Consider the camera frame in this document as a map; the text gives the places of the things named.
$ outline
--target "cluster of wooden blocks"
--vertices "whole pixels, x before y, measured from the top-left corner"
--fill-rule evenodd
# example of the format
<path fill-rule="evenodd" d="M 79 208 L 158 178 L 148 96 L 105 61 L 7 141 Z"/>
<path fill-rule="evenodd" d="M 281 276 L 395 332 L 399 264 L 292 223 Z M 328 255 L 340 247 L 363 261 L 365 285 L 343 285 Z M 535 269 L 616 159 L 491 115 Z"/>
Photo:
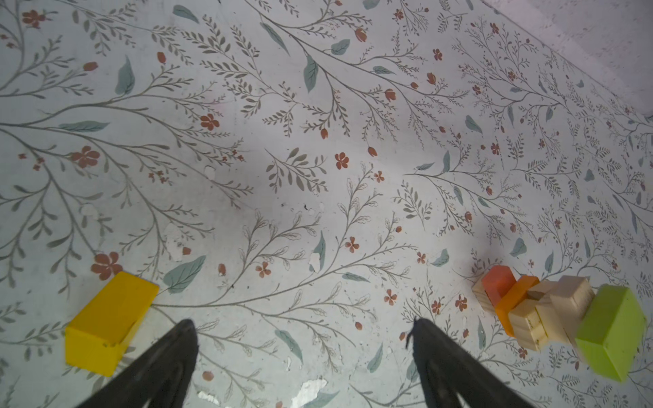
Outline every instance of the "cluster of wooden blocks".
<path fill-rule="evenodd" d="M 595 295 L 583 277 L 517 280 L 507 266 L 495 266 L 472 291 L 521 347 L 540 351 L 550 341 L 570 344 L 597 374 L 617 381 L 627 377 L 646 328 L 627 287 L 604 285 Z"/>

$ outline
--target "yellow block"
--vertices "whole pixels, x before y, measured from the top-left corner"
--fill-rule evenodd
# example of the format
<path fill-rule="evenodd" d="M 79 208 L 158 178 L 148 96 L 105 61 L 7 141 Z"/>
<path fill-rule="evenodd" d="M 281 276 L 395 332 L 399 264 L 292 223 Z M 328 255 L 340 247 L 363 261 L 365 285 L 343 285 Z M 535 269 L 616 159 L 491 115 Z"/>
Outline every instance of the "yellow block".
<path fill-rule="evenodd" d="M 110 377 L 159 287 L 119 272 L 66 327 L 66 363 Z"/>

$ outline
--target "red block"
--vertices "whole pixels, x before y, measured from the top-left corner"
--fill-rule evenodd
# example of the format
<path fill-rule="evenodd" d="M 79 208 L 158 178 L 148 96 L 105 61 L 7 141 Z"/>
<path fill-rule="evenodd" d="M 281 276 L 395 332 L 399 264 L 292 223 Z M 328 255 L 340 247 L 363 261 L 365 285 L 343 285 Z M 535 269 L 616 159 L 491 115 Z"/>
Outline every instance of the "red block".
<path fill-rule="evenodd" d="M 517 282 L 513 276 L 513 271 L 507 266 L 497 265 L 483 277 L 483 288 L 490 298 L 494 307 L 499 304 L 501 298 L 505 296 L 511 287 Z"/>

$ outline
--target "floral patterned surface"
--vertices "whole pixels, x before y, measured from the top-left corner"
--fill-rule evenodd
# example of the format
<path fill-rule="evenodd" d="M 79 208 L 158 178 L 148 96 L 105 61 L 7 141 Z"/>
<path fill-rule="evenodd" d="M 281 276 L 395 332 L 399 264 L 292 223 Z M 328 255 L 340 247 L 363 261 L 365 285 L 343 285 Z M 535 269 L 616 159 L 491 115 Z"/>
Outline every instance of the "floral patterned surface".
<path fill-rule="evenodd" d="M 617 384 L 473 297 L 506 264 L 653 310 L 653 123 L 478 0 L 0 10 L 3 407 L 106 383 L 62 331 L 121 270 L 161 292 L 120 368 L 192 318 L 190 406 L 423 406 L 416 316 L 534 405 L 653 401 L 651 330 Z"/>

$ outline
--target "yellow block top face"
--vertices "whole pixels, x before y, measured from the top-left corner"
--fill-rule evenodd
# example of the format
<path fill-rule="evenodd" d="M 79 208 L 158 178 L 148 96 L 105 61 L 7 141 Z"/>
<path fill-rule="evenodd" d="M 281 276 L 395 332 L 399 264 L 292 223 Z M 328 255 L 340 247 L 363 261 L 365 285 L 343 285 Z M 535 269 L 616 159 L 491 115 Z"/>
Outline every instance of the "yellow block top face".
<path fill-rule="evenodd" d="M 121 343 L 157 296 L 159 287 L 127 272 L 119 272 L 70 322 L 74 328 L 104 340 Z"/>

